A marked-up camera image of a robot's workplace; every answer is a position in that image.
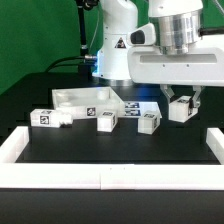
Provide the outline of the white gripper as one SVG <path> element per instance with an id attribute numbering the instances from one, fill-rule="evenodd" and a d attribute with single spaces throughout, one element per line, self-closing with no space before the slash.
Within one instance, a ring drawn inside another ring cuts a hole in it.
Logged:
<path id="1" fill-rule="evenodd" d="M 189 100 L 199 108 L 202 86 L 224 86 L 224 51 L 220 48 L 191 49 L 183 55 L 162 55 L 147 47 L 128 51 L 130 77 L 135 83 L 162 84 L 160 89 L 171 103 L 174 92 L 170 85 L 194 86 Z"/>

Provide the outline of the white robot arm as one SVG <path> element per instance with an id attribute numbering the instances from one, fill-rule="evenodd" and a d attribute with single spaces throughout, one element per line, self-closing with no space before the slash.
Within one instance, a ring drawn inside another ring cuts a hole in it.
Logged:
<path id="1" fill-rule="evenodd" d="M 173 85 L 194 88 L 200 105 L 204 86 L 224 86 L 224 28 L 201 25 L 202 0 L 148 0 L 149 22 L 137 25 L 130 0 L 100 0 L 103 46 L 93 75 L 111 85 L 158 84 L 173 96 Z"/>

